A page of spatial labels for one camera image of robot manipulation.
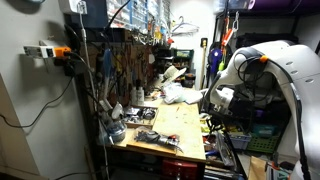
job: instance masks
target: electrical outlet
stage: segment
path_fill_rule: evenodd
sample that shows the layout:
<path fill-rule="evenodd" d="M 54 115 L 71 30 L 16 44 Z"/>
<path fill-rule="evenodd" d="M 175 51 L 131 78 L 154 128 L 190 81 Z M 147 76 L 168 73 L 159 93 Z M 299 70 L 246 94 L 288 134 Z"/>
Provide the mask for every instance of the electrical outlet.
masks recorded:
<path fill-rule="evenodd" d="M 78 13 L 80 13 L 80 14 L 88 14 L 87 3 L 85 1 L 80 1 L 79 2 Z"/>

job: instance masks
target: wooden work surface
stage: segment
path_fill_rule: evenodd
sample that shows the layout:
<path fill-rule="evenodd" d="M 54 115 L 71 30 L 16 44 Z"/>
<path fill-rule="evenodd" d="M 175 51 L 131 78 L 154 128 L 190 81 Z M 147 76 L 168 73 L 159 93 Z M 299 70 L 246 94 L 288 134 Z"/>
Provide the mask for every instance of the wooden work surface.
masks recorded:
<path fill-rule="evenodd" d="M 188 105 L 182 102 L 168 105 L 163 99 L 158 99 L 156 101 L 145 101 L 144 106 L 159 108 L 152 130 L 165 135 L 179 135 L 179 147 L 182 148 L 183 153 L 150 146 L 146 143 L 139 142 L 137 144 L 134 141 L 134 129 L 127 129 L 126 138 L 122 142 L 115 144 L 114 148 L 193 162 L 205 162 L 197 104 Z"/>

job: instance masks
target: plastic storage bin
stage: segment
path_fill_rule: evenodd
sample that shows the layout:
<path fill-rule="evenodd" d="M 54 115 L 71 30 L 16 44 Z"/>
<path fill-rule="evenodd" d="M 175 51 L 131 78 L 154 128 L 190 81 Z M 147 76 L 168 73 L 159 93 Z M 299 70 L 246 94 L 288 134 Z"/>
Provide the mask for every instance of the plastic storage bin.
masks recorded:
<path fill-rule="evenodd" d="M 175 58 L 192 59 L 193 53 L 194 53 L 193 49 L 173 49 L 173 56 Z"/>
<path fill-rule="evenodd" d="M 251 133 L 251 136 L 251 141 L 248 144 L 247 150 L 264 153 L 273 153 L 279 139 L 279 135 L 263 138 L 255 133 Z"/>
<path fill-rule="evenodd" d="M 276 129 L 274 125 L 254 124 L 252 132 L 260 137 L 272 137 Z"/>
<path fill-rule="evenodd" d="M 247 149 L 248 143 L 251 141 L 251 135 L 240 135 L 229 133 L 232 145 L 237 150 Z"/>

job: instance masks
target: orange plug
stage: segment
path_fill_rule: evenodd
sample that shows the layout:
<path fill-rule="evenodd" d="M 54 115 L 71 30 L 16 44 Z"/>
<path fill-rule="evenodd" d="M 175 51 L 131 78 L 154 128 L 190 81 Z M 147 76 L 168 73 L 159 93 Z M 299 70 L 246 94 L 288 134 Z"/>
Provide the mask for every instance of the orange plug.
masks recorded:
<path fill-rule="evenodd" d="M 263 56 L 260 57 L 259 60 L 260 60 L 260 62 L 265 63 L 265 62 L 268 61 L 268 57 L 266 55 L 263 55 Z"/>
<path fill-rule="evenodd" d="M 71 52 L 71 49 L 67 46 L 54 48 L 56 57 L 64 57 L 64 52 Z"/>

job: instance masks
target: workbench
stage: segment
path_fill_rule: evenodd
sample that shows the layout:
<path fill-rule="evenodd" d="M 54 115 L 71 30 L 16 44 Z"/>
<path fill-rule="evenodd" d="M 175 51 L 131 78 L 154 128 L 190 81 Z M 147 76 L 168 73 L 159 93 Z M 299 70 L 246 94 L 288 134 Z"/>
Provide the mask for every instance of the workbench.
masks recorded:
<path fill-rule="evenodd" d="M 135 129 L 131 128 L 127 129 L 125 139 L 112 145 L 111 149 L 113 151 L 125 150 L 196 163 L 198 165 L 198 175 L 203 177 L 206 157 L 200 128 L 198 104 L 188 105 L 182 102 L 168 105 L 162 98 L 159 98 L 155 101 L 146 99 L 143 106 L 158 108 L 158 114 L 152 130 L 165 135 L 179 135 L 179 147 L 183 152 L 166 148 L 152 148 L 154 146 L 143 142 L 139 142 L 139 146 L 132 146 L 130 144 L 134 141 Z"/>

